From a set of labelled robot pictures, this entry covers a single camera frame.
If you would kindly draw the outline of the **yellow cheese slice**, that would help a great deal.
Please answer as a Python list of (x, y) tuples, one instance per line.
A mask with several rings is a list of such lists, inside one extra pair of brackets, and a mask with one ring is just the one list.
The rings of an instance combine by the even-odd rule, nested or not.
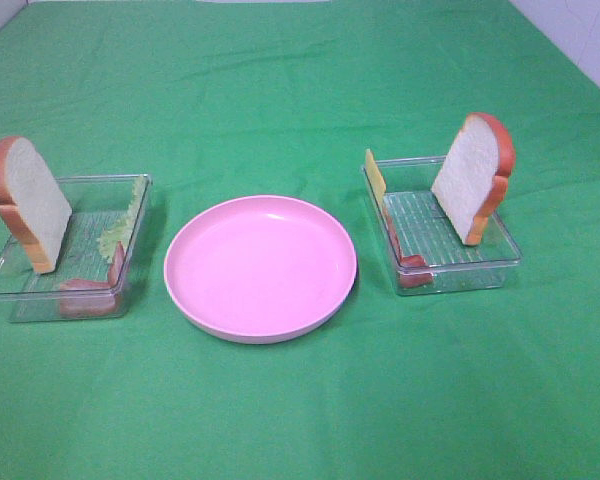
[(377, 203), (381, 203), (386, 192), (386, 182), (370, 148), (365, 150), (365, 172)]

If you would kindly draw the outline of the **clear plastic tray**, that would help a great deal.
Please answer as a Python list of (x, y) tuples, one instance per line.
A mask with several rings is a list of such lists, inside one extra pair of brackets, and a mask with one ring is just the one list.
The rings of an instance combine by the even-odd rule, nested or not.
[[(125, 214), (131, 201), (137, 177), (146, 184), (133, 233), (125, 251), (125, 259), (117, 285), (112, 293), (120, 295), (119, 307), (113, 314), (101, 317), (67, 318), (58, 311), (58, 300), (70, 292), (59, 289), (61, 283), (83, 278), (106, 281), (110, 264), (98, 250), (97, 240), (105, 229)], [(37, 274), (14, 237), (9, 237), (0, 253), (0, 312), (12, 323), (46, 322), (78, 319), (116, 318), (124, 315), (132, 299), (137, 268), (134, 248), (143, 236), (145, 213), (152, 186), (148, 174), (117, 174), (59, 177), (60, 189), (73, 213), (62, 242), (56, 270)]]
[[(518, 266), (522, 254), (499, 216), (488, 220), (481, 243), (462, 244), (454, 227), (439, 206), (431, 184), (444, 162), (442, 156), (377, 160), (386, 182), (386, 192), (377, 203), (367, 179), (364, 163), (361, 167), (368, 190), (368, 205), (376, 217), (376, 235), (385, 251), (385, 264), (398, 295), (425, 295), (502, 286), (509, 271)], [(386, 206), (398, 231), (405, 255), (421, 255), (427, 267), (416, 273), (429, 272), (433, 282), (404, 289), (398, 285), (400, 270), (393, 256), (384, 222), (382, 207)]]

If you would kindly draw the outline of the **bacon strip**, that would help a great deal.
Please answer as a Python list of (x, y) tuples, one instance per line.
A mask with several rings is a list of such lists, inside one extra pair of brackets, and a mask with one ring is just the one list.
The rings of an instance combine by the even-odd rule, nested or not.
[(124, 259), (124, 247), (117, 242), (106, 281), (73, 278), (61, 283), (59, 289), (70, 292), (70, 295), (58, 300), (59, 313), (67, 318), (101, 317), (115, 313), (120, 295), (112, 293), (111, 289), (118, 283)]
[(433, 282), (433, 275), (431, 273), (415, 272), (417, 268), (427, 267), (424, 258), (419, 254), (405, 255), (403, 253), (397, 228), (386, 206), (382, 207), (382, 213), (393, 256), (397, 260), (397, 265), (400, 267), (400, 270), (396, 273), (398, 285), (401, 288), (410, 289), (431, 284)]

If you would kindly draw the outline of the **green lettuce leaf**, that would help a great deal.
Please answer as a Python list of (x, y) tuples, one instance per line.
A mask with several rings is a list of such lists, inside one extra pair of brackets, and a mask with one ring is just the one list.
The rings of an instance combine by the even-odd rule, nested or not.
[(97, 240), (99, 253), (108, 264), (114, 262), (118, 244), (121, 244), (124, 250), (129, 245), (144, 195), (145, 184), (146, 182), (141, 176), (134, 180), (131, 201), (125, 214), (118, 218), (110, 228), (105, 229)]

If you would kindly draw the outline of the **bread slice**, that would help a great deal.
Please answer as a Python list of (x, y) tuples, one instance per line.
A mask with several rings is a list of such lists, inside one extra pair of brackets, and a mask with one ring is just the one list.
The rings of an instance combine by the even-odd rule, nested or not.
[(506, 196), (515, 162), (504, 124), (488, 113), (468, 114), (431, 186), (463, 244), (481, 243), (490, 215)]
[(0, 140), (0, 217), (38, 274), (56, 269), (72, 208), (34, 144)]

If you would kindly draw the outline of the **pink round plate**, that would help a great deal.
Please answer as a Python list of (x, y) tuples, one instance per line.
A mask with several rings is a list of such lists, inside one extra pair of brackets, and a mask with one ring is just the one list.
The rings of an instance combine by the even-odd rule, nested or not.
[(198, 328), (232, 342), (304, 335), (343, 305), (357, 276), (341, 223), (306, 201), (276, 195), (213, 206), (172, 240), (164, 282)]

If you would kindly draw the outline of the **right clear plastic tray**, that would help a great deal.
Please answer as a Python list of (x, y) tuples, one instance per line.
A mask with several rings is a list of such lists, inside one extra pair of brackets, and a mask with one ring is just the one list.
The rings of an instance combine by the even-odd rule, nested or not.
[[(499, 216), (488, 220), (481, 243), (462, 244), (454, 227), (439, 206), (431, 184), (444, 162), (442, 156), (377, 160), (386, 182), (386, 192), (377, 203), (367, 179), (364, 163), (361, 167), (368, 190), (368, 205), (376, 217), (376, 235), (385, 251), (385, 264), (398, 295), (425, 295), (502, 286), (509, 271), (518, 266), (522, 254)], [(433, 282), (404, 289), (398, 285), (400, 270), (393, 256), (384, 222), (382, 207), (386, 206), (398, 231), (405, 255), (421, 255), (427, 267), (416, 273), (429, 272)]]

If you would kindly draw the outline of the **green tablecloth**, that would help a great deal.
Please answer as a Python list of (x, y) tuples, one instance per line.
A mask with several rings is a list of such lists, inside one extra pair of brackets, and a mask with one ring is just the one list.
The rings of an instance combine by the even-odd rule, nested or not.
[[(502, 288), (401, 297), (360, 166), (509, 129)], [(148, 173), (122, 318), (0, 310), (0, 479), (600, 479), (600, 90), (506, 1), (36, 2), (0, 31), (0, 138), (59, 175)], [(358, 279), (327, 324), (239, 345), (162, 274), (199, 211), (337, 216)]]

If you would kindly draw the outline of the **left clear plastic tray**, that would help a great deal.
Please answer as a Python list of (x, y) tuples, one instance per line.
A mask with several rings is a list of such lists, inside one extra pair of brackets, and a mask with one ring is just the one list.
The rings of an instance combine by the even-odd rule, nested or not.
[[(133, 233), (125, 251), (125, 259), (117, 285), (112, 293), (120, 295), (119, 307), (113, 314), (101, 317), (67, 318), (58, 311), (58, 300), (70, 292), (59, 289), (61, 283), (83, 278), (106, 281), (110, 264), (98, 250), (97, 240), (105, 229), (125, 214), (131, 201), (137, 177), (146, 184)], [(62, 242), (56, 270), (37, 274), (14, 237), (9, 237), (0, 253), (0, 312), (12, 323), (46, 322), (78, 319), (116, 318), (124, 315), (132, 299), (137, 268), (134, 248), (143, 236), (145, 213), (152, 186), (148, 174), (117, 174), (59, 177), (60, 189), (73, 213)]]

